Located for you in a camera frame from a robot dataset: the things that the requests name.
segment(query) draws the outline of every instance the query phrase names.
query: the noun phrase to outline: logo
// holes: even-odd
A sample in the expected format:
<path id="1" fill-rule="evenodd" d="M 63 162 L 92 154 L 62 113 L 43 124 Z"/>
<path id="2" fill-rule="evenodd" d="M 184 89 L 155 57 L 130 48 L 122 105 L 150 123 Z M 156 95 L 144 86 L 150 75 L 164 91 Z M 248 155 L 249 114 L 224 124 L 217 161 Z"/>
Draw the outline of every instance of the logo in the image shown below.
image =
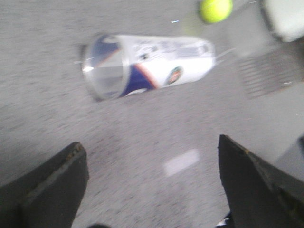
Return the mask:
<path id="1" fill-rule="evenodd" d="M 178 67 L 174 68 L 171 71 L 171 73 L 169 74 L 169 76 L 166 80 L 166 84 L 170 85 L 170 84 L 176 82 L 181 77 L 181 74 L 182 74 L 181 66 L 178 66 Z"/>

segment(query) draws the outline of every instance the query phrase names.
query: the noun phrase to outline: blue stripe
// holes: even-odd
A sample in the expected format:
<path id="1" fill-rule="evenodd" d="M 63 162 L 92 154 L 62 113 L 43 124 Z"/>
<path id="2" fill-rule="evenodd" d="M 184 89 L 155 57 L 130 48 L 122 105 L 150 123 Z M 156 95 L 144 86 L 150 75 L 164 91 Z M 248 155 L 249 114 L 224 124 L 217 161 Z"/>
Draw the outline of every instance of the blue stripe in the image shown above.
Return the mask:
<path id="1" fill-rule="evenodd" d="M 143 73 L 137 69 L 137 67 L 131 67 L 131 75 L 129 79 L 129 84 L 122 93 L 121 96 L 125 96 L 130 92 L 137 89 L 154 89 L 153 86 L 148 82 Z"/>

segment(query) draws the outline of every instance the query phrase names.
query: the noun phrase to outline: floor mat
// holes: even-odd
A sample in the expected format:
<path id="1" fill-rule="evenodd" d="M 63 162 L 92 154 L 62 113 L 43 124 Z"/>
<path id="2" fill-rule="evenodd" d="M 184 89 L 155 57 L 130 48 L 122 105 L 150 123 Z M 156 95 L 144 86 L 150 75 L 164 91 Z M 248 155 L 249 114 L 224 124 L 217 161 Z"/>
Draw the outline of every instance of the floor mat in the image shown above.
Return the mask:
<path id="1" fill-rule="evenodd" d="M 241 81 L 250 99 L 290 87 L 304 78 L 304 57 L 298 45 L 240 61 Z"/>

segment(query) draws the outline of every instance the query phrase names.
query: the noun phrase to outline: can label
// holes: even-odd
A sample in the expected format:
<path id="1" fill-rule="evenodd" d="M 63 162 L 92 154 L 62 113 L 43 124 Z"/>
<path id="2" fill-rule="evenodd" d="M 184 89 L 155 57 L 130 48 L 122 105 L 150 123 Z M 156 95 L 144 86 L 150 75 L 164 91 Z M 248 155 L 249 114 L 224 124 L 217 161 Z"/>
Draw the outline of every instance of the can label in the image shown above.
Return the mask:
<path id="1" fill-rule="evenodd" d="M 122 96 L 197 81 L 215 64 L 213 45 L 199 38 L 117 37 L 131 71 Z"/>

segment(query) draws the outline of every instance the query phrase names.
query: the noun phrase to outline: black shoe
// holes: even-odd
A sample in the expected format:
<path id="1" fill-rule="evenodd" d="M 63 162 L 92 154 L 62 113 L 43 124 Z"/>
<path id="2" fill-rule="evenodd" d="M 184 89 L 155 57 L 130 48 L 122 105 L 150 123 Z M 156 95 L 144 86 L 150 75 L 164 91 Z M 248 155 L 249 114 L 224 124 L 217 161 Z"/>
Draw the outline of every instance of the black shoe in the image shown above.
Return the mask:
<path id="1" fill-rule="evenodd" d="M 223 220 L 221 220 L 215 228 L 235 228 L 231 213 L 227 214 Z"/>

